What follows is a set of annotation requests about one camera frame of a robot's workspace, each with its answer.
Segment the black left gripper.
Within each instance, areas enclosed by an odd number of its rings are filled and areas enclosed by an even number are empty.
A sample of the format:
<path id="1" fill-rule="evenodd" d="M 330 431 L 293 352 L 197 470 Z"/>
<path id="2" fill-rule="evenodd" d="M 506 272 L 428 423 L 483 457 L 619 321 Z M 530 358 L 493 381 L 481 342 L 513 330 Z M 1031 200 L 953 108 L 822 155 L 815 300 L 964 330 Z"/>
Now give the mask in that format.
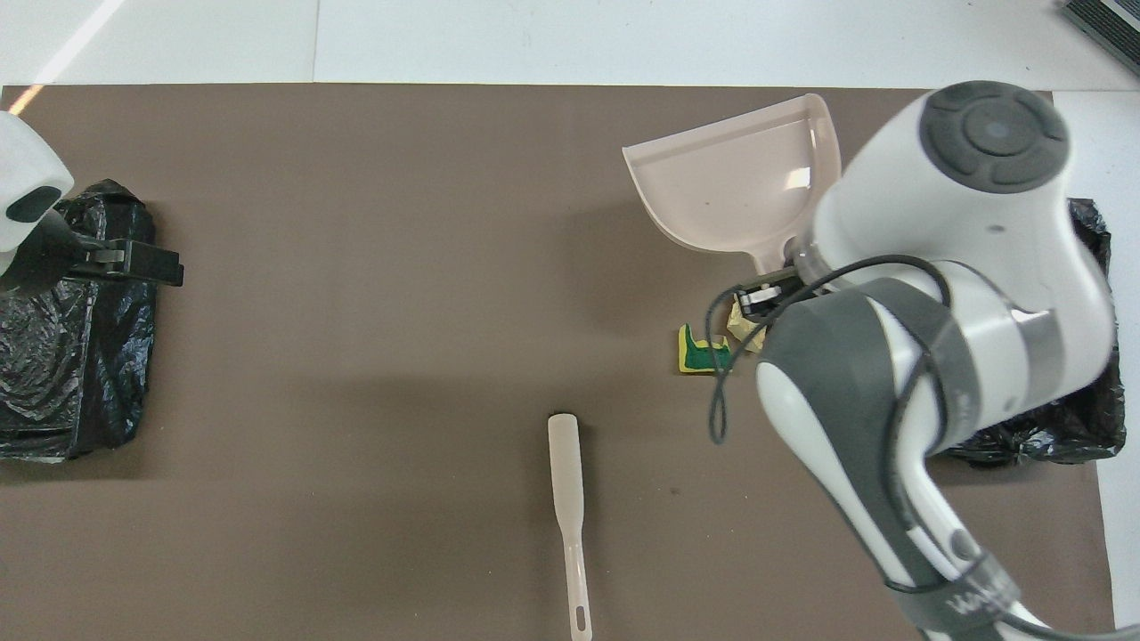
<path id="1" fill-rule="evenodd" d="M 80 244 L 58 212 L 46 212 L 24 242 L 3 257 L 3 295 L 43 295 L 74 266 L 78 279 L 184 286 L 178 252 L 139 240 L 83 240 Z"/>

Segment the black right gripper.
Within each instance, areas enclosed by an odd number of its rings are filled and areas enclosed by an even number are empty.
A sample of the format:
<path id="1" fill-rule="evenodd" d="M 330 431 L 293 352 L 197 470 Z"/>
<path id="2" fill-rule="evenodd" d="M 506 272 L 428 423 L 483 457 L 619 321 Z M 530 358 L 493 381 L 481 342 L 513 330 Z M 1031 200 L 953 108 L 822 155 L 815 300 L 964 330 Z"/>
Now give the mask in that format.
<path id="1" fill-rule="evenodd" d="M 736 303 L 744 317 L 764 317 L 787 297 L 803 289 L 797 273 L 764 273 L 736 289 Z"/>

